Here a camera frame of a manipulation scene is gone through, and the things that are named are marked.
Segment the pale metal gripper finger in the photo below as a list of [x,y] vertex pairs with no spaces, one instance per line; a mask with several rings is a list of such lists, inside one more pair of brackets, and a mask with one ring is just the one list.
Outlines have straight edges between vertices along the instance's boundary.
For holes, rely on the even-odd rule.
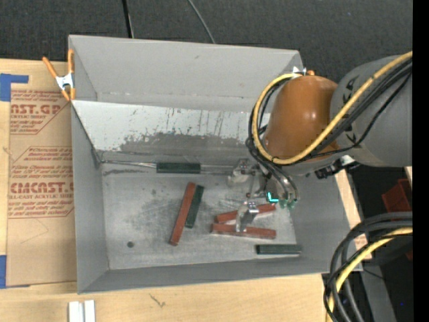
[[236,222],[235,222],[236,231],[244,232],[243,231],[243,213],[245,212],[246,208],[247,208],[247,201],[241,204],[237,210],[237,216],[236,216]]
[[247,226],[252,224],[253,220],[259,214],[256,202],[248,202],[247,208],[243,213],[243,231],[247,229]]

